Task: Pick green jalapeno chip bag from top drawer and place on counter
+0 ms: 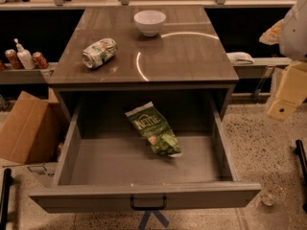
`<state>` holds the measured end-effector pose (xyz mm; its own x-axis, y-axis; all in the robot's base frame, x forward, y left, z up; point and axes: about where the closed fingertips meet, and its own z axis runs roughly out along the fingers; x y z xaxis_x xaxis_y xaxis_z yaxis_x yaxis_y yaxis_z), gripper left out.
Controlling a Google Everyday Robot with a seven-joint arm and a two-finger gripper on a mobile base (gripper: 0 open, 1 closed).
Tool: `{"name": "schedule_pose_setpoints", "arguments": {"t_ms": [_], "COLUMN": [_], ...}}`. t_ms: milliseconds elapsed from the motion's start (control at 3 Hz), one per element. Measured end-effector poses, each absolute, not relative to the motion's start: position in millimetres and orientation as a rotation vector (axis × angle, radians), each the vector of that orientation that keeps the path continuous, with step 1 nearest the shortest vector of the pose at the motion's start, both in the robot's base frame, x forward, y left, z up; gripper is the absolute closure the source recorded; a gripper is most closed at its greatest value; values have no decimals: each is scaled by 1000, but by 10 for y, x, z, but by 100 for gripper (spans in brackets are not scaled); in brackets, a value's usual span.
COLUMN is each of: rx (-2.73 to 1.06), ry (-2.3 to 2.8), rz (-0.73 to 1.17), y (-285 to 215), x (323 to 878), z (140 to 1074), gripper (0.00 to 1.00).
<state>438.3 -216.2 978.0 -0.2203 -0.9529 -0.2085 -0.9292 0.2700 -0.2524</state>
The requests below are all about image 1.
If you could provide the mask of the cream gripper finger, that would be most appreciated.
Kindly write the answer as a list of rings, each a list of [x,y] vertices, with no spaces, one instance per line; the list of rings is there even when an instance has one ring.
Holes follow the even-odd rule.
[[[267,116],[283,122],[307,99],[307,63],[292,62],[285,69],[276,68],[272,75]]]
[[[259,41],[267,45],[278,44],[280,41],[283,22],[284,20],[281,19],[275,24],[273,24],[269,29],[267,29],[264,33],[261,34],[261,36],[259,37]]]

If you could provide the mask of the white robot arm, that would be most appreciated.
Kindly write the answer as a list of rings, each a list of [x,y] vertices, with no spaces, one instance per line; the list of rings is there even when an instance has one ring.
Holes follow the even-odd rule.
[[[307,98],[307,0],[297,0],[259,41],[278,44],[281,55],[292,60],[284,70],[273,74],[271,96],[267,101],[266,116],[283,122]]]

